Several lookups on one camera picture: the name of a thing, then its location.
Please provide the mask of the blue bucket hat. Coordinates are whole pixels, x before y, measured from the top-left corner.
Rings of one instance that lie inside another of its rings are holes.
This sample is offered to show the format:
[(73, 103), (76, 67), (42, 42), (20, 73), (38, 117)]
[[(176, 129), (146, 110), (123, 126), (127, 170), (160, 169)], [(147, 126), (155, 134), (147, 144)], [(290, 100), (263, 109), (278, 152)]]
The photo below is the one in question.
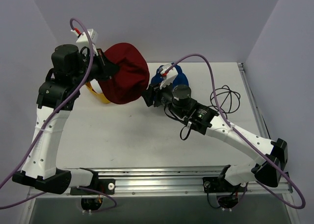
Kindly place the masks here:
[[(156, 74), (152, 77), (150, 84), (151, 85), (156, 85), (156, 84), (160, 84), (163, 79), (162, 76), (160, 74), (160, 71), (163, 69), (163, 65), (161, 65), (157, 70), (156, 70)], [(184, 84), (184, 85), (189, 85), (188, 83), (188, 79), (186, 77), (186, 75), (183, 73), (182, 68), (179, 65), (174, 66), (173, 70), (176, 69), (178, 72), (178, 75), (176, 76), (176, 78), (173, 81), (173, 88), (177, 85), (180, 84)]]

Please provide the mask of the dark red hat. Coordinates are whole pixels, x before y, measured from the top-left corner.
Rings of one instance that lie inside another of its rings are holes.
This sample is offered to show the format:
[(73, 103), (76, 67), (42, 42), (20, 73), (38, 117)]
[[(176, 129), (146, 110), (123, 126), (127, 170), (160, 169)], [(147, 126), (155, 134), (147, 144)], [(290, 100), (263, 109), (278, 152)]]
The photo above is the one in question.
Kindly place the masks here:
[(111, 79), (98, 81), (104, 96), (114, 104), (139, 99), (150, 80), (147, 62), (139, 50), (130, 43), (118, 43), (105, 51), (105, 57), (120, 70)]

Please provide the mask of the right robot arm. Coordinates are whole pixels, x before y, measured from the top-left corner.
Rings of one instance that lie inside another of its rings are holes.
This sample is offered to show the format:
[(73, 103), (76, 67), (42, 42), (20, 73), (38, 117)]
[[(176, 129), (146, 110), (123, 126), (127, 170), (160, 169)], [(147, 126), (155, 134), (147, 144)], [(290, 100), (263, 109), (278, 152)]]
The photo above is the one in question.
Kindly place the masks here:
[(162, 106), (170, 118), (189, 131), (216, 138), (248, 155), (246, 165), (227, 165), (218, 178), (219, 188), (255, 181), (277, 187), (288, 161), (286, 141), (255, 135), (227, 120), (220, 107), (211, 108), (193, 99), (182, 68), (174, 63), (160, 66), (150, 76), (140, 54), (105, 54), (107, 80), (99, 81), (104, 96), (114, 104), (127, 104), (143, 98), (148, 107)]

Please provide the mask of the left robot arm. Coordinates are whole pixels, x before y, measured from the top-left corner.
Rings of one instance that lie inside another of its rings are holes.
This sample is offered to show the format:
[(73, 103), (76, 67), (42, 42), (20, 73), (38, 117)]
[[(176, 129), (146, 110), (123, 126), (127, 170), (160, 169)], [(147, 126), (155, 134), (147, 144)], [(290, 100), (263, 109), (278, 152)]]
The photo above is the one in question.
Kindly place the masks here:
[(51, 59), (53, 67), (38, 91), (31, 151), (12, 181), (53, 194), (80, 187), (87, 194), (94, 194), (100, 186), (98, 173), (87, 168), (57, 168), (57, 151), (82, 85), (92, 80), (109, 80), (120, 68), (101, 49), (90, 51), (71, 44), (56, 47)]

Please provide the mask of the yellow bin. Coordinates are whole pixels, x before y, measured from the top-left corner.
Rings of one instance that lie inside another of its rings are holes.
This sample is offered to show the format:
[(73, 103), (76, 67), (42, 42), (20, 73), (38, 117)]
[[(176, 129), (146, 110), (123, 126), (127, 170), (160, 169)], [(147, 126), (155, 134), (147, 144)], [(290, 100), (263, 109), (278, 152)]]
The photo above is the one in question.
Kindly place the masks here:
[(92, 80), (91, 82), (87, 82), (85, 84), (89, 92), (100, 102), (104, 104), (109, 104), (111, 101), (109, 101), (105, 95), (103, 94), (103, 91), (100, 87), (100, 84), (97, 80)]

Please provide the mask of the aluminium rail frame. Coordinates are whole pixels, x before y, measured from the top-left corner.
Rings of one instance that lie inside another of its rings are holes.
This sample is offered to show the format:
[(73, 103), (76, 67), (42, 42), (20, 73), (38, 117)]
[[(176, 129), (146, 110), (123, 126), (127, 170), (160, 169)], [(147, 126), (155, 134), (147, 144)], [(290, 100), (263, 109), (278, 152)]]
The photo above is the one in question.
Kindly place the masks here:
[(192, 132), (186, 141), (184, 126), (165, 116), (163, 108), (147, 107), (143, 99), (125, 105), (103, 104), (86, 87), (80, 91), (65, 124), (56, 164), (62, 169), (89, 168), (100, 179), (114, 179), (111, 212), (88, 215), (79, 209), (80, 196), (67, 190), (30, 201), (24, 224), (87, 224), (106, 222), (297, 224), (292, 189), (282, 179), (273, 193), (250, 182), (242, 202), (233, 211), (215, 212), (206, 204), (204, 177), (218, 176), (226, 165), (254, 165), (262, 158), (247, 144), (231, 146), (213, 134)]

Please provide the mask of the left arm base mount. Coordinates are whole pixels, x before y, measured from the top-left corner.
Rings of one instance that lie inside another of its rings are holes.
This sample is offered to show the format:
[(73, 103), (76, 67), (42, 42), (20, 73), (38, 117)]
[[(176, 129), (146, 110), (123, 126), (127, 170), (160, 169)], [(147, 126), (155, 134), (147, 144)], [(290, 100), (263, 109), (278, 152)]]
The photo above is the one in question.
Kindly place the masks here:
[(78, 195), (97, 195), (96, 191), (102, 192), (107, 195), (113, 195), (115, 193), (115, 179), (106, 178), (106, 179), (98, 179), (96, 182), (92, 182), (87, 189), (91, 189), (93, 191), (86, 191), (79, 188), (71, 188), (70, 195), (78, 196)]

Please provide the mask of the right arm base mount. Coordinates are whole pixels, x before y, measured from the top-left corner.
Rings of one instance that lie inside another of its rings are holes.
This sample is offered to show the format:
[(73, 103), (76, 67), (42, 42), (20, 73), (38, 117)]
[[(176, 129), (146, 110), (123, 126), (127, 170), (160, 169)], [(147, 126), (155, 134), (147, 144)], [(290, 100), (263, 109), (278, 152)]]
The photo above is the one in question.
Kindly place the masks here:
[(244, 192), (241, 185), (231, 185), (229, 182), (217, 176), (207, 176), (202, 178), (205, 193), (232, 193)]

